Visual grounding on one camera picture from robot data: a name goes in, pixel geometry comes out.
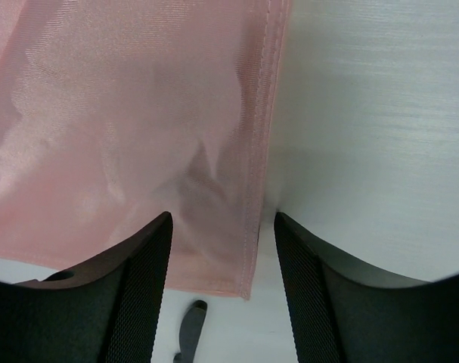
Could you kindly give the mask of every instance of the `gray surface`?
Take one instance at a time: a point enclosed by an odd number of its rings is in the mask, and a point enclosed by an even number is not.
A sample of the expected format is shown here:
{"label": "gray surface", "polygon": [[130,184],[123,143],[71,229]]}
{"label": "gray surface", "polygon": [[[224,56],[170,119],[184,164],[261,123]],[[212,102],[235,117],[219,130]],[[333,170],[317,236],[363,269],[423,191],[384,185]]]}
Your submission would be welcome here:
{"label": "gray surface", "polygon": [[459,272],[459,1],[296,0],[268,198],[421,280]]}

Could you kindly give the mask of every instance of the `pink cloth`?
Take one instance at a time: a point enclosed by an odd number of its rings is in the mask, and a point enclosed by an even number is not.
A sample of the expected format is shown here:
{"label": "pink cloth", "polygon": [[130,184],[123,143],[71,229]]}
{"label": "pink cloth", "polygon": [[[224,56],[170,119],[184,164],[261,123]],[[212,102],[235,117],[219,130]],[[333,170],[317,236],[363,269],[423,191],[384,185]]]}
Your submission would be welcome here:
{"label": "pink cloth", "polygon": [[288,0],[0,0],[0,257],[66,268],[163,210],[167,286],[249,297]]}

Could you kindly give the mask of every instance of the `black object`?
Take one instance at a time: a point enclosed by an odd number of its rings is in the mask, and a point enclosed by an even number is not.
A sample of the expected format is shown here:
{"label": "black object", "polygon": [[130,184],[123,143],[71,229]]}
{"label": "black object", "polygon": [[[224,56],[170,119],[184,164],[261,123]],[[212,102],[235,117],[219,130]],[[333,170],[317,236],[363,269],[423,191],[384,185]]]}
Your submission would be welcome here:
{"label": "black object", "polygon": [[0,282],[0,362],[149,362],[171,239],[163,213],[45,281]]}
{"label": "black object", "polygon": [[320,254],[346,257],[343,269],[361,267],[385,285],[405,278],[327,244],[283,213],[274,231],[300,363],[459,363],[459,275],[372,287],[344,277]]}
{"label": "black object", "polygon": [[178,334],[178,341],[181,347],[180,353],[174,357],[174,363],[194,363],[197,344],[204,321],[206,320],[207,303],[198,300],[191,305],[185,313],[181,323],[181,330]]}

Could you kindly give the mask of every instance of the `pink fabric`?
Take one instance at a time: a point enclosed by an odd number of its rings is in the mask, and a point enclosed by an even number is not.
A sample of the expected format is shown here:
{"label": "pink fabric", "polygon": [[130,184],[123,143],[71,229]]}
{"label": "pink fabric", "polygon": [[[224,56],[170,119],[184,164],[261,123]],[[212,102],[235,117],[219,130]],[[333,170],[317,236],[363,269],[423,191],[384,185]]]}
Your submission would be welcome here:
{"label": "pink fabric", "polygon": [[167,285],[248,298],[287,0],[0,0],[0,257],[175,221]]}

